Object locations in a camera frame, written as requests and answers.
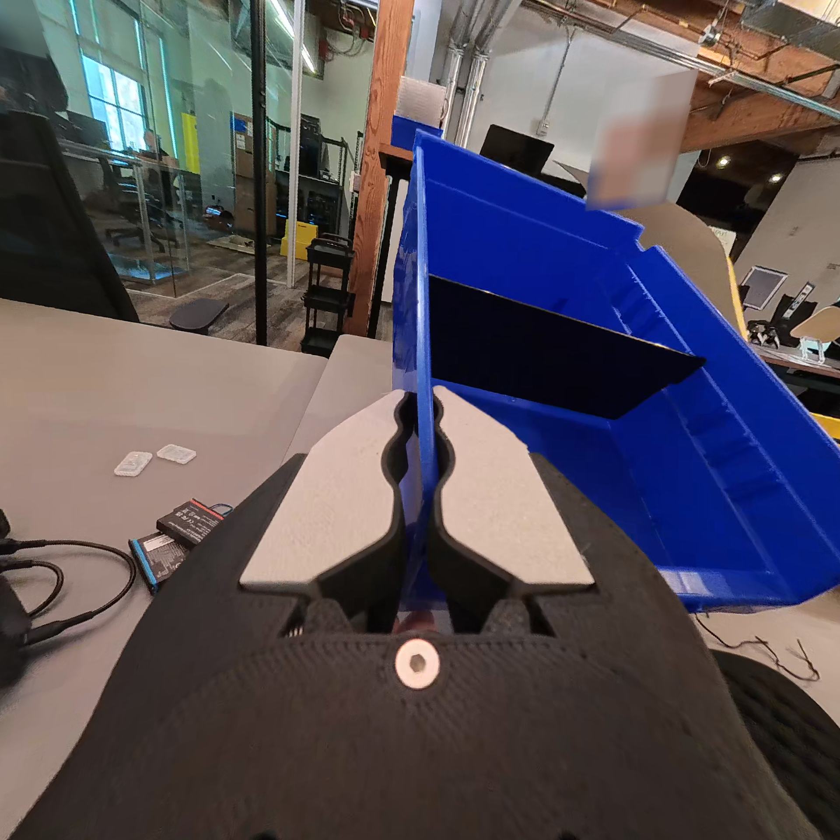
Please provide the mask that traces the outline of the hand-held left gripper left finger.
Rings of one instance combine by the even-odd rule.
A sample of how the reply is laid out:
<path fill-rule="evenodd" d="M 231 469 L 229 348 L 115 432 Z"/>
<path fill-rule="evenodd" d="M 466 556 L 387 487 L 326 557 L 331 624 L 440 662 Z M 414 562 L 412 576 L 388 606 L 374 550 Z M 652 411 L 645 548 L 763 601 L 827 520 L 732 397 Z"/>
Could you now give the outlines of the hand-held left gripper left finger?
<path fill-rule="evenodd" d="M 239 577 L 258 595 L 332 600 L 348 619 L 391 628 L 406 572 L 400 483 L 414 396 L 395 389 L 305 454 Z"/>

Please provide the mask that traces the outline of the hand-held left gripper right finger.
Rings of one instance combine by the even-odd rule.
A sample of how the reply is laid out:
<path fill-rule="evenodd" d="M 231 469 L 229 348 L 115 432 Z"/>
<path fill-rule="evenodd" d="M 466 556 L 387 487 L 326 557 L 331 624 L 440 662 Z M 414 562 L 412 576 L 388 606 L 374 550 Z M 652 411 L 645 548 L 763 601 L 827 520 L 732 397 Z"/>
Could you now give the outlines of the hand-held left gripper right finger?
<path fill-rule="evenodd" d="M 589 592 L 595 579 L 528 447 L 445 386 L 434 395 L 438 480 L 427 565 L 459 631 L 506 600 Z"/>

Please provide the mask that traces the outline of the blue divided plastic bin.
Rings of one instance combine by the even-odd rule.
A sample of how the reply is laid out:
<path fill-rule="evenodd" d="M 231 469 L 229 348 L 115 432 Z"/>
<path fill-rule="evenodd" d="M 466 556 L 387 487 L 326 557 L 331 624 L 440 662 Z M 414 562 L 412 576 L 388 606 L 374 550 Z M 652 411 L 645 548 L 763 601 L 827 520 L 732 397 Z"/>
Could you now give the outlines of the blue divided plastic bin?
<path fill-rule="evenodd" d="M 677 264 L 615 213 L 416 134 L 393 281 L 394 387 L 509 428 L 665 573 L 686 608 L 838 586 L 838 445 Z"/>

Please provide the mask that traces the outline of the black battery with red label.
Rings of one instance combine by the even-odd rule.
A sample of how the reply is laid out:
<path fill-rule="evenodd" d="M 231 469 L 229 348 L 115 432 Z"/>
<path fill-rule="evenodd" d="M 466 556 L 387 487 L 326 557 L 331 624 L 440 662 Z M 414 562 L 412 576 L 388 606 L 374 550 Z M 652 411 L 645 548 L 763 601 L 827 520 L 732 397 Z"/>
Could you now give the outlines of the black battery with red label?
<path fill-rule="evenodd" d="M 204 541 L 224 520 L 223 513 L 191 499 L 158 518 L 155 525 L 159 533 L 192 548 Z"/>

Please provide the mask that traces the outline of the black battery with blue edge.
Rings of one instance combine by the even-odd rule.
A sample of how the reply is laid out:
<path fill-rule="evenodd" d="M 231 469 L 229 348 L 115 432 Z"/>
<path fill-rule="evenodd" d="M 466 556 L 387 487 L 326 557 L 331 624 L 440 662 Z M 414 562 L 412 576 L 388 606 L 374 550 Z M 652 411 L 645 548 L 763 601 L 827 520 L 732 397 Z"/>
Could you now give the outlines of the black battery with blue edge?
<path fill-rule="evenodd" d="M 129 550 L 144 584 L 153 595 L 189 554 L 186 546 L 162 532 L 130 540 Z"/>

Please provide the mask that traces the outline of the black utility cart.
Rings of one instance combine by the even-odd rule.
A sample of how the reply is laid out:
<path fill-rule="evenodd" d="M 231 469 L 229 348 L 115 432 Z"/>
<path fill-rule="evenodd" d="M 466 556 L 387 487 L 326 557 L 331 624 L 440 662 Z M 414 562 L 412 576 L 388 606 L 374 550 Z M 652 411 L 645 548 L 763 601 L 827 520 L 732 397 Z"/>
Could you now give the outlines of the black utility cart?
<path fill-rule="evenodd" d="M 308 287 L 301 298 L 306 311 L 305 329 L 300 349 L 305 354 L 328 359 L 343 335 L 344 320 L 353 313 L 355 294 L 350 291 L 349 285 L 355 253 L 350 240 L 337 234 L 315 237 L 308 245 L 307 253 Z M 340 273 L 338 287 L 322 280 L 322 272 L 326 268 Z M 336 316 L 334 328 L 318 325 L 320 312 Z"/>

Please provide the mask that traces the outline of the black stand pole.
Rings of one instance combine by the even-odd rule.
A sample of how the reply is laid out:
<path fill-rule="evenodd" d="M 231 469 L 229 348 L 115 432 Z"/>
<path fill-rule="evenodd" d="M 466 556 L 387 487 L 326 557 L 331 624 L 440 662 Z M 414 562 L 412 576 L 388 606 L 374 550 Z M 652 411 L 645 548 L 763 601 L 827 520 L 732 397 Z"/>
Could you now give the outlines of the black stand pole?
<path fill-rule="evenodd" d="M 266 128 L 266 1 L 249 3 L 251 98 L 254 122 L 255 188 L 255 341 L 268 345 L 267 275 L 267 128 Z"/>

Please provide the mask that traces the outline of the black textured pad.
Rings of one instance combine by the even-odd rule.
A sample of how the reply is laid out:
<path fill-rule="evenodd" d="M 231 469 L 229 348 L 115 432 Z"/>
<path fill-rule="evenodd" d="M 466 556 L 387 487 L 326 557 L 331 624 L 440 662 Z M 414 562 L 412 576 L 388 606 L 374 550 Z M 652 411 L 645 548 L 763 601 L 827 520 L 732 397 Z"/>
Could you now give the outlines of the black textured pad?
<path fill-rule="evenodd" d="M 777 670 L 720 650 L 712 655 L 778 781 L 823 838 L 838 839 L 838 725 Z"/>

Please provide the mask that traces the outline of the black monitor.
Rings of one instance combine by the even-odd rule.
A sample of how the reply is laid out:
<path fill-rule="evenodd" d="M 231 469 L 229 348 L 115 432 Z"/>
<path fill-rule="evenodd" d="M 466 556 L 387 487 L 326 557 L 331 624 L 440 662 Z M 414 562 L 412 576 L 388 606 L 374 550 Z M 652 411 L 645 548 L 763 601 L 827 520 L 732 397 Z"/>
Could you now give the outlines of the black monitor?
<path fill-rule="evenodd" d="M 553 149 L 553 143 L 492 123 L 479 154 L 539 180 Z"/>

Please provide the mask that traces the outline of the small blue bin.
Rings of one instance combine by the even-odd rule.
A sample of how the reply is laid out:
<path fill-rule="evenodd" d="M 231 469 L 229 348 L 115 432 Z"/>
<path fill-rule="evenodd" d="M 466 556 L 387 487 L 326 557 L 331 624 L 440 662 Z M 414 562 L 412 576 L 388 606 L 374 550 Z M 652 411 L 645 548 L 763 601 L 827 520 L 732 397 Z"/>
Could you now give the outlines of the small blue bin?
<path fill-rule="evenodd" d="M 416 136 L 425 133 L 441 139 L 443 131 L 436 126 L 418 122 L 395 114 L 392 118 L 391 146 L 404 151 L 413 151 Z"/>

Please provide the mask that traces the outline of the wooden post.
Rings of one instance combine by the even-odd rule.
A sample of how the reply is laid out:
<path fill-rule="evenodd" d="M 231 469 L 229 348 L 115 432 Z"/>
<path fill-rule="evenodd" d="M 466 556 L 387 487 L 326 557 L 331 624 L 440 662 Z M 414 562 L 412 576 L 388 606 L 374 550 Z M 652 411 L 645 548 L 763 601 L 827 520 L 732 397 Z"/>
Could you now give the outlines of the wooden post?
<path fill-rule="evenodd" d="M 364 126 L 360 194 L 353 231 L 354 258 L 350 291 L 355 294 L 353 315 L 346 333 L 366 336 L 371 315 L 387 179 L 379 151 L 391 138 L 400 79 L 406 66 L 414 1 L 380 2 L 374 38 L 369 102 Z"/>

